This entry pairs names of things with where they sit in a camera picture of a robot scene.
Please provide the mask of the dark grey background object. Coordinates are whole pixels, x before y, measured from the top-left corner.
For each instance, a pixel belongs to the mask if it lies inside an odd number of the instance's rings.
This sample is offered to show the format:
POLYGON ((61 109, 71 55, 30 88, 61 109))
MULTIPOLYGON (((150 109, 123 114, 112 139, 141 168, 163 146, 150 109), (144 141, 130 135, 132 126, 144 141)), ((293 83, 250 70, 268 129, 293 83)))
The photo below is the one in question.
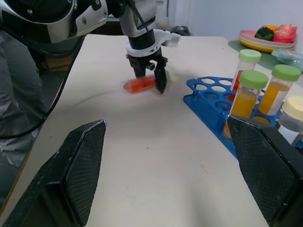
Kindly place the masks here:
POLYGON ((171 32, 179 34, 181 36, 191 36, 191 33, 187 26, 175 26, 171 29, 171 32))

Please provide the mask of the blue tube rack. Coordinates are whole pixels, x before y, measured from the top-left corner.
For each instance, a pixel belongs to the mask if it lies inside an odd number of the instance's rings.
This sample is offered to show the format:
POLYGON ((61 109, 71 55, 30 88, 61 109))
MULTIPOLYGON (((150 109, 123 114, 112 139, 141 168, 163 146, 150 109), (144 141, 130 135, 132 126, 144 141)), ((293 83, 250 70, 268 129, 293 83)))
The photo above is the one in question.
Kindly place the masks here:
POLYGON ((224 137, 223 129, 227 115, 230 112, 232 101, 229 97, 235 94, 230 90, 229 78, 203 77, 189 79, 187 86, 193 93, 186 95, 183 101, 203 121, 222 144, 236 156, 231 139, 224 137))

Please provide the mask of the purple tube with cream cap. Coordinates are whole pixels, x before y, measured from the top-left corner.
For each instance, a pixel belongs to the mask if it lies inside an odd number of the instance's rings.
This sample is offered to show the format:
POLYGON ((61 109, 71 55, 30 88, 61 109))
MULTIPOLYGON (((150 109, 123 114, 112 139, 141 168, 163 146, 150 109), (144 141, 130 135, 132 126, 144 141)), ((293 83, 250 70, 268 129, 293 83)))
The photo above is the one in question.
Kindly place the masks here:
POLYGON ((292 145, 303 137, 303 96, 290 96, 282 105, 282 114, 276 128, 292 145))

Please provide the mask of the pink plastic plate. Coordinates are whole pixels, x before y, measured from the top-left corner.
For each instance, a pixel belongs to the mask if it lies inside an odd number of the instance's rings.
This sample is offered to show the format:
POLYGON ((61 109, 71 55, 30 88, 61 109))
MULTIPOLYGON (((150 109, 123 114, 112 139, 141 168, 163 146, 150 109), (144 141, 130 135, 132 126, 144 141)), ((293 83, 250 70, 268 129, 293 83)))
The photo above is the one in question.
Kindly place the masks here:
POLYGON ((244 37, 249 37, 249 36, 254 37, 256 32, 257 32, 256 30, 241 30, 239 32, 239 35, 244 36, 244 37))

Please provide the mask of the brown cardboard box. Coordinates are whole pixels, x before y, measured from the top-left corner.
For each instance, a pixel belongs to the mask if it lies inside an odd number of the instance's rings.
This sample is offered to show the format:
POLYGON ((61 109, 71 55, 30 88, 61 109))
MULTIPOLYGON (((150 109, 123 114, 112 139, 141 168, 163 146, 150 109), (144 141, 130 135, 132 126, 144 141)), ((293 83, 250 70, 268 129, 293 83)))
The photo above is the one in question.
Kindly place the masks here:
POLYGON ((68 71, 72 61, 73 61, 72 56, 67 57, 67 58, 61 58, 61 59, 46 57, 46 59, 45 59, 47 68, 50 71, 55 71, 55 72, 56 71, 58 71, 58 72, 68 71))

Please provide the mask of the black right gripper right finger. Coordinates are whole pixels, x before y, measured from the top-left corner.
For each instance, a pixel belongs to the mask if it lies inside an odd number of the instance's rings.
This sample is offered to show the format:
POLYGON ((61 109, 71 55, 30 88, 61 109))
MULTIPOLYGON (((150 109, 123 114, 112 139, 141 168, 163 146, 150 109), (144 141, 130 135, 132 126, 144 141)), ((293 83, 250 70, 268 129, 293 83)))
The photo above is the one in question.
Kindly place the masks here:
POLYGON ((303 227, 303 155, 271 125, 227 119, 242 176, 269 227, 303 227))

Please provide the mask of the dark green toy vegetable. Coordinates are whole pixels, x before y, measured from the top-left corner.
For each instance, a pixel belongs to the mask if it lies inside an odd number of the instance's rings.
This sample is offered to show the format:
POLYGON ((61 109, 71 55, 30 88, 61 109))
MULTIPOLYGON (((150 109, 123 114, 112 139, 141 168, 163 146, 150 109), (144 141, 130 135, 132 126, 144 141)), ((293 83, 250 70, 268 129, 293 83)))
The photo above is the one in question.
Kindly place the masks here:
POLYGON ((271 41, 274 37, 274 31, 268 27, 261 27, 256 33, 255 38, 271 41))

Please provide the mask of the green plastic plate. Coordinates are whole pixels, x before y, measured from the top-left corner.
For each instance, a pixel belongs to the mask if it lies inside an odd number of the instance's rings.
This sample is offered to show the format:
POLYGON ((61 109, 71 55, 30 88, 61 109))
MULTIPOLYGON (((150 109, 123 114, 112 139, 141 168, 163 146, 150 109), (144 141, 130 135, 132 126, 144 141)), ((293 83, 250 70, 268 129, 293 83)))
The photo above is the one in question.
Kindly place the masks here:
POLYGON ((279 43, 279 42, 257 39, 257 38, 250 37, 250 36, 249 37, 244 37, 244 36, 241 36, 241 35, 239 35, 239 38, 241 40, 249 41, 249 42, 254 43, 254 44, 264 44, 264 45, 271 45, 271 46, 285 46, 286 48, 295 47, 295 43, 292 43, 292 44, 279 43))

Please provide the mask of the clear teal plastic wrapper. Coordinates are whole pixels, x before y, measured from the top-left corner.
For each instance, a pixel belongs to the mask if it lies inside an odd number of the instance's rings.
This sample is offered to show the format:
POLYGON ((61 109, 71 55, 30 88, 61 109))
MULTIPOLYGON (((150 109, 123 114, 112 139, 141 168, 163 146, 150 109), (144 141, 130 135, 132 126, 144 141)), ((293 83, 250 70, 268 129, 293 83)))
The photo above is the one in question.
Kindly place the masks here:
POLYGON ((303 72, 303 54, 291 50, 278 49, 274 50, 271 55, 276 57, 279 62, 298 68, 303 72))

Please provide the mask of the red toy fruit in net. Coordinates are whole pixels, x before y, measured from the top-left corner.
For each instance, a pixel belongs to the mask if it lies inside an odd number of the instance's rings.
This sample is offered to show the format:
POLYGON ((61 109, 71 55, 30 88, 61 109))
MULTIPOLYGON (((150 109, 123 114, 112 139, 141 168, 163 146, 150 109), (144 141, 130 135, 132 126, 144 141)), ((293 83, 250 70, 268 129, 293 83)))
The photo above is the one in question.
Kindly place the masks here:
POLYGON ((278 43, 291 44, 296 40, 297 27, 287 24, 282 24, 275 32, 273 41, 278 43))

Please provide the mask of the yellow plastic plate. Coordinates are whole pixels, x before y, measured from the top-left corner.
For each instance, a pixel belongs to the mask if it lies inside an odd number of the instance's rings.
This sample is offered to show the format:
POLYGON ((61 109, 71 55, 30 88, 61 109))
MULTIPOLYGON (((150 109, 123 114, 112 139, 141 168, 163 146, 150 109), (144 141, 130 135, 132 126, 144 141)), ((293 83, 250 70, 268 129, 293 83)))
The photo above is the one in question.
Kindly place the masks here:
POLYGON ((239 42, 248 48, 251 48, 253 50, 260 51, 260 52, 272 53, 273 51, 278 50, 278 49, 284 49, 284 50, 290 50, 290 51, 294 50, 294 46, 289 47, 289 46, 274 46, 274 45, 267 45, 267 44, 253 44, 252 42, 247 42, 242 39, 239 39, 239 42))

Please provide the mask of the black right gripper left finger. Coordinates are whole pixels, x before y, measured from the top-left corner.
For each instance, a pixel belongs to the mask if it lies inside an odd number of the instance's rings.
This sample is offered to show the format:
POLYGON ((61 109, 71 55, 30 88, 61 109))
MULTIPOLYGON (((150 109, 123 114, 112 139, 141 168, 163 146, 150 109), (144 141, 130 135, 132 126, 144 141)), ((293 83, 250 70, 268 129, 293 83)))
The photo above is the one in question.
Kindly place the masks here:
POLYGON ((1 227, 84 227, 98 185, 105 131, 104 120, 71 131, 1 227))

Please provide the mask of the grey fabric clothing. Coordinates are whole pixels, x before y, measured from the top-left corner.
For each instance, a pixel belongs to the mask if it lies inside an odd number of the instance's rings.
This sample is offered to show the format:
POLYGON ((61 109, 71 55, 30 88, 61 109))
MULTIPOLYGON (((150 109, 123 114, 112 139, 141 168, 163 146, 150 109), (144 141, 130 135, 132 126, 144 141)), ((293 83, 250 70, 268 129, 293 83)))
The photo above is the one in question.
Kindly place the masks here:
POLYGON ((37 133, 3 139, 36 126, 47 108, 36 64, 21 42, 0 30, 0 209, 37 133))

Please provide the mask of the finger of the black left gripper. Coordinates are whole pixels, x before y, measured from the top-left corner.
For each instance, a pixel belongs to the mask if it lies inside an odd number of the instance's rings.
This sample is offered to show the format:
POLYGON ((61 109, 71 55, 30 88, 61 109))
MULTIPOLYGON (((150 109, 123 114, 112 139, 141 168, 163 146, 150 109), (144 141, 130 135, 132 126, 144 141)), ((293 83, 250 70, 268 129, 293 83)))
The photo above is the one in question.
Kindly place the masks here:
POLYGON ((163 94, 167 85, 167 76, 164 63, 157 63, 156 69, 154 70, 154 76, 156 89, 159 91, 160 94, 163 94))

